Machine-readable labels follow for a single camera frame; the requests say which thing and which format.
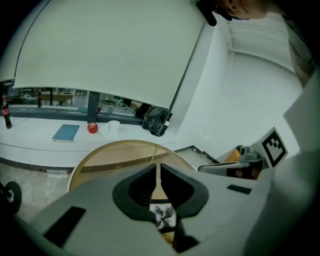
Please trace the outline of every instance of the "red bottle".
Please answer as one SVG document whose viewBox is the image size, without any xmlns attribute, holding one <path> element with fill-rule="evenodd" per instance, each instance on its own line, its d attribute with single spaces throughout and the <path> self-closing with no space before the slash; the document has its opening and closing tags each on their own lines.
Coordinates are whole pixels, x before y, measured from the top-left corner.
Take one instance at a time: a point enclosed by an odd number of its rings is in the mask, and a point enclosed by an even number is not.
<svg viewBox="0 0 320 256">
<path fill-rule="evenodd" d="M 7 129 L 10 129 L 12 127 L 11 121 L 10 121 L 10 114 L 9 114 L 9 105 L 7 103 L 7 97 L 3 97 L 2 101 L 2 113 L 3 117 L 5 119 L 5 126 Z"/>
</svg>

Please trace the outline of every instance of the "white curtain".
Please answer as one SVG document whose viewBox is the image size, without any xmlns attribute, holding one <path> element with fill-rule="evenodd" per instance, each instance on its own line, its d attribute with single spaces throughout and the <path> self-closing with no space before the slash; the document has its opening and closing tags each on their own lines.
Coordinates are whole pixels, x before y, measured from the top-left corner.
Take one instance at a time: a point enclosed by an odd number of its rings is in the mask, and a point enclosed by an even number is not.
<svg viewBox="0 0 320 256">
<path fill-rule="evenodd" d="M 23 44 L 15 86 L 169 108 L 202 25 L 190 0 L 51 0 Z"/>
</svg>

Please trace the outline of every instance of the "paper cup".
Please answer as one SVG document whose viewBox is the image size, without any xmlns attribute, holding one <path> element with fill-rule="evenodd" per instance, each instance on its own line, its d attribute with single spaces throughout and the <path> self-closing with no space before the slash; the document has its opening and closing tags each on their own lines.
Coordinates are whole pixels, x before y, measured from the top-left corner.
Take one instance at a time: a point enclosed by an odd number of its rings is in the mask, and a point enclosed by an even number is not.
<svg viewBox="0 0 320 256">
<path fill-rule="evenodd" d="M 113 134 L 113 135 L 116 135 L 118 134 L 119 132 L 119 126 L 120 126 L 120 122 L 119 121 L 110 121 L 109 122 L 109 129 L 110 129 L 110 132 Z"/>
</svg>

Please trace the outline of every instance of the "red apple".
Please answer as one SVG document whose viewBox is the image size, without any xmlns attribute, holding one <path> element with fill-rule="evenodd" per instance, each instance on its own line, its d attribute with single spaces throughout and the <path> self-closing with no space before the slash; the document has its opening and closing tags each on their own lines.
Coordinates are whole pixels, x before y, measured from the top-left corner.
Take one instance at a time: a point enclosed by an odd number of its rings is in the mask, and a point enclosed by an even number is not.
<svg viewBox="0 0 320 256">
<path fill-rule="evenodd" d="M 98 125 L 95 122 L 91 122 L 88 124 L 87 129 L 89 133 L 95 134 L 98 131 Z"/>
</svg>

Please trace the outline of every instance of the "white counter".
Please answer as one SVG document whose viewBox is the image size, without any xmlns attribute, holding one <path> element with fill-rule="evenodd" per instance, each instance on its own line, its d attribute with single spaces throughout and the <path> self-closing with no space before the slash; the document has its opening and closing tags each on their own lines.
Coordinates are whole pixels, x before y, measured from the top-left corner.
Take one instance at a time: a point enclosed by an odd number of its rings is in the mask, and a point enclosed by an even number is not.
<svg viewBox="0 0 320 256">
<path fill-rule="evenodd" d="M 12 128 L 7 129 L 0 117 L 0 157 L 39 166 L 74 167 L 91 151 L 119 140 L 143 140 L 171 150 L 190 146 L 177 143 L 170 131 L 156 137 L 140 125 L 121 124 L 117 138 L 105 138 L 99 130 L 89 133 L 85 121 L 11 117 L 11 123 Z M 52 140 L 63 124 L 79 125 L 72 142 Z"/>
</svg>

